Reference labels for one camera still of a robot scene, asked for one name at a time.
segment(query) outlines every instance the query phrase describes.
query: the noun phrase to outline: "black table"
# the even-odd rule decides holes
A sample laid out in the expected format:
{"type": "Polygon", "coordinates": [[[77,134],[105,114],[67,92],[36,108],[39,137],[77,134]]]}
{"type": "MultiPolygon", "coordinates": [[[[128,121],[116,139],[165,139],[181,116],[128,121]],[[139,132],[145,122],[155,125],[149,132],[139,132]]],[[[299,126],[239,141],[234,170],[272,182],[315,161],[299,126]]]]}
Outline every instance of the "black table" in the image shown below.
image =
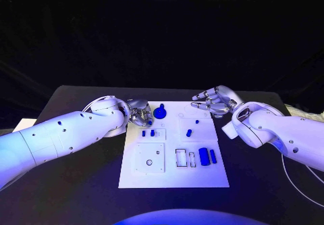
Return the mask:
{"type": "MultiPolygon", "coordinates": [[[[99,96],[149,101],[190,101],[203,90],[106,87],[57,88],[37,123],[80,111],[99,96]]],[[[289,115],[275,93],[237,91],[244,101],[272,105],[289,115]]],[[[214,119],[230,188],[118,189],[125,134],[103,138],[76,153],[31,169],[0,192],[1,224],[112,224],[164,209],[229,212],[269,224],[322,224],[324,208],[293,189],[283,174],[280,153],[269,145],[250,148],[221,131],[230,115],[214,119]]],[[[324,203],[322,186],[304,165],[289,159],[291,179],[305,194],[324,203]]]]}

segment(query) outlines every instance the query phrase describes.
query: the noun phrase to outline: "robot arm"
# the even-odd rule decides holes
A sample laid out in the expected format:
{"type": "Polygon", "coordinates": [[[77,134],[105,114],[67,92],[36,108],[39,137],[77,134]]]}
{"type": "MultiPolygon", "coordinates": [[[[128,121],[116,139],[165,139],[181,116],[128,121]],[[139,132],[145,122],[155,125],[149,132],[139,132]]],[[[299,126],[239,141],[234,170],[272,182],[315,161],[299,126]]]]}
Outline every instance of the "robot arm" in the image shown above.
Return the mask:
{"type": "Polygon", "coordinates": [[[224,86],[208,89],[193,100],[203,97],[207,97],[206,104],[191,103],[193,107],[208,110],[216,118],[233,113],[232,121],[221,127],[230,139],[239,136],[253,148],[270,143],[283,156],[324,171],[324,123],[283,116],[263,103],[243,103],[224,86]]]}
{"type": "Polygon", "coordinates": [[[125,133],[128,121],[151,126],[145,100],[124,102],[105,96],[83,111],[88,109],[90,112],[72,112],[0,137],[0,190],[37,165],[79,151],[102,137],[125,133]]]}

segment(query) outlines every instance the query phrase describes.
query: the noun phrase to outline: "dark curtain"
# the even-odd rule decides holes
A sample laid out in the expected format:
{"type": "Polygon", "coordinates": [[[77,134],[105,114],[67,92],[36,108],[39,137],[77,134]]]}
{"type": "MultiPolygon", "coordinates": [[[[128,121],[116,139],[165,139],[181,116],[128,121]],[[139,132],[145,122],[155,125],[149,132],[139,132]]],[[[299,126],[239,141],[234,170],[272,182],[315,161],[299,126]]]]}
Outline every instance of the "dark curtain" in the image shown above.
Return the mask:
{"type": "Polygon", "coordinates": [[[37,117],[60,85],[221,84],[318,113],[324,17],[305,3],[1,0],[1,126],[37,117]]]}

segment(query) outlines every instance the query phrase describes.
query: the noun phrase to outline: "robotic hand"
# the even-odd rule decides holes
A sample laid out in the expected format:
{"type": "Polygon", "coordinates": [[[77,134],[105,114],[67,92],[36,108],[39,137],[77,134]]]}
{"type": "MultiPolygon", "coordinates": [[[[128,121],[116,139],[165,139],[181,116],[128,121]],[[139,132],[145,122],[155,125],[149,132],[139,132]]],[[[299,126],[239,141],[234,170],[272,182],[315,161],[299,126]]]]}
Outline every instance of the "robotic hand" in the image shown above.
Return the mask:
{"type": "Polygon", "coordinates": [[[324,171],[324,123],[283,114],[268,104],[243,103],[234,91],[217,86],[196,96],[193,101],[207,97],[206,104],[191,103],[194,108],[207,110],[214,118],[233,113],[232,121],[221,127],[227,137],[240,137],[257,148],[270,143],[283,156],[324,171]]]}
{"type": "Polygon", "coordinates": [[[151,126],[147,100],[103,96],[83,108],[0,137],[0,190],[37,165],[72,154],[102,137],[126,132],[126,123],[151,126]]]}

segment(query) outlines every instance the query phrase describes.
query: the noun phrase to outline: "blue cylinder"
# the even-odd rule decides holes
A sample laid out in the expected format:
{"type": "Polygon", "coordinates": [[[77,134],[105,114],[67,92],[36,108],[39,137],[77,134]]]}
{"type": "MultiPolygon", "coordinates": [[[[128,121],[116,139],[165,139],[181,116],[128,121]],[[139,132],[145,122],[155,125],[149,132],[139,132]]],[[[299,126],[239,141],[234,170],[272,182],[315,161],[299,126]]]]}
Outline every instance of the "blue cylinder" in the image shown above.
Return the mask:
{"type": "Polygon", "coordinates": [[[193,132],[193,131],[188,129],[188,130],[187,130],[187,137],[191,136],[191,132],[193,132]]]}
{"type": "Polygon", "coordinates": [[[216,156],[214,156],[214,151],[210,150],[210,157],[211,157],[211,162],[216,163],[216,156]]]}
{"type": "Polygon", "coordinates": [[[207,155],[207,148],[198,149],[198,156],[200,156],[200,163],[201,165],[210,165],[208,155],[207,155]]]}

